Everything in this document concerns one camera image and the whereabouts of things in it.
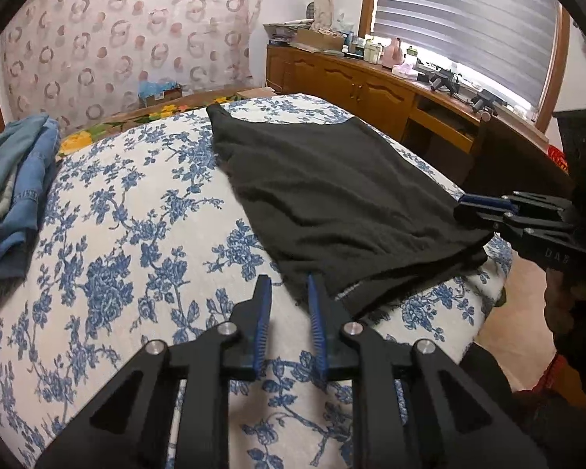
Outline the person's right hand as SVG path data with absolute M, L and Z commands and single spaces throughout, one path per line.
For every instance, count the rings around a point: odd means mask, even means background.
M 577 324 L 572 310 L 586 301 L 586 283 L 571 286 L 561 271 L 546 270 L 544 318 L 554 340 L 568 335 Z

